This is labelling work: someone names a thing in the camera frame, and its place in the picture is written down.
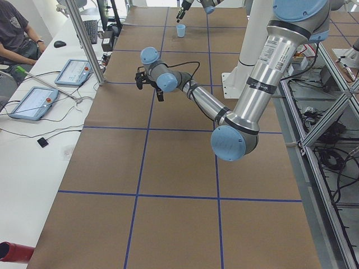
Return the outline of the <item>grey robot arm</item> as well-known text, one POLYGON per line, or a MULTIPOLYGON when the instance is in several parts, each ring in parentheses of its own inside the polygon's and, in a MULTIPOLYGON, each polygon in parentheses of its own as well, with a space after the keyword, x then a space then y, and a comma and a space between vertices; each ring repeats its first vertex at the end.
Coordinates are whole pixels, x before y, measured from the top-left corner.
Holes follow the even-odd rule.
POLYGON ((245 79, 234 109, 209 94, 192 74, 172 70, 153 47, 141 51, 136 84, 138 88, 151 85, 159 96, 181 90, 217 124, 210 141, 216 156, 239 160, 257 146, 259 119, 297 48, 325 40, 330 13, 342 6, 343 1, 253 1, 241 59, 234 70, 245 79))
MULTIPOLYGON (((215 7, 219 5, 222 1, 220 0, 202 0, 199 1, 199 3, 202 5, 204 11, 206 14, 211 14, 214 12, 215 7)), ((184 0, 180 6, 180 9, 178 10, 178 14, 176 16, 176 22, 179 23, 183 17, 186 14, 186 11, 188 11, 192 4, 194 3, 194 0, 184 0)))

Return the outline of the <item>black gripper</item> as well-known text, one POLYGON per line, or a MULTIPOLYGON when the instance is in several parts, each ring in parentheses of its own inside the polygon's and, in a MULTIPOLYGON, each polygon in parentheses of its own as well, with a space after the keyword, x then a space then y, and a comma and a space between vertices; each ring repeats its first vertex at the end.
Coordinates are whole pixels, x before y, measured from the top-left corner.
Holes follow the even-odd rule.
POLYGON ((140 71, 143 66, 137 68, 137 72, 135 75, 136 86, 139 90, 143 89, 143 85, 151 85, 154 89, 156 89, 156 95, 158 101, 164 101, 163 91, 158 87, 156 82, 152 81, 146 71, 140 71))
POLYGON ((185 12, 191 8, 193 2, 194 2, 194 0, 183 0, 182 1, 181 8, 178 11, 178 14, 176 16, 177 23, 179 23, 183 19, 185 12))

